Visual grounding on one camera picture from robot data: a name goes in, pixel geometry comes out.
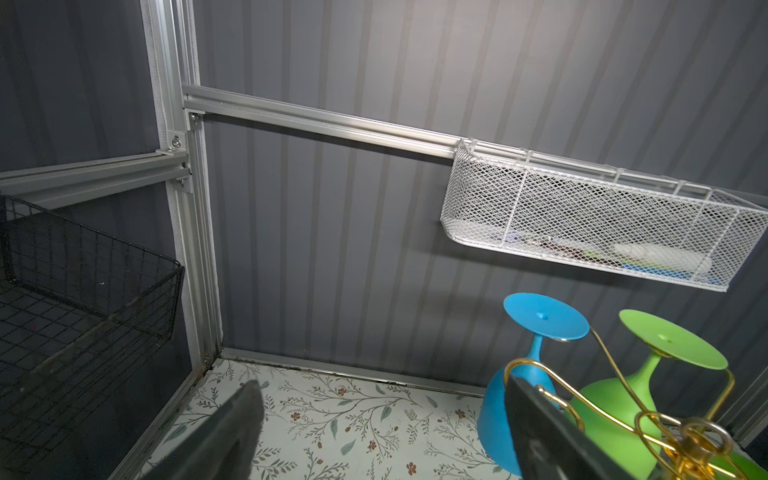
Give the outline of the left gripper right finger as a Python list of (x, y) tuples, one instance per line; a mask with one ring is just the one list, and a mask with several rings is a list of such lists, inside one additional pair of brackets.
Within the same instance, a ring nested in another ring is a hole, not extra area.
[(505, 409), (524, 480), (631, 477), (525, 380), (507, 382)]

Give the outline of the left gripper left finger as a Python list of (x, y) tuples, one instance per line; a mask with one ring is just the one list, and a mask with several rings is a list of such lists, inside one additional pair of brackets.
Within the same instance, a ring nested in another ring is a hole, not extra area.
[(264, 418), (261, 388), (251, 380), (145, 477), (247, 479)]

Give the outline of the green wine glass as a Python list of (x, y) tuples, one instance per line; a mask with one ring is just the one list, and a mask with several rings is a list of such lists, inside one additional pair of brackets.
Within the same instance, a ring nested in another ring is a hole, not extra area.
[[(621, 322), (650, 348), (648, 358), (635, 373), (600, 380), (585, 386), (580, 393), (602, 410), (632, 426), (640, 407), (627, 392), (632, 389), (644, 406), (656, 409), (650, 391), (651, 377), (664, 357), (710, 370), (724, 370), (728, 361), (715, 347), (696, 334), (661, 317), (639, 310), (619, 312)], [(585, 424), (585, 434), (611, 459), (636, 479), (648, 478), (657, 465), (655, 457), (635, 435), (596, 413), (574, 397), (570, 405)]]
[(755, 463), (750, 458), (747, 458), (737, 452), (731, 452), (728, 455), (729, 460), (726, 460), (722, 456), (713, 456), (710, 459), (710, 463), (721, 468), (729, 473), (736, 473), (731, 462), (733, 462), (748, 479), (754, 480), (767, 480), (767, 471)]

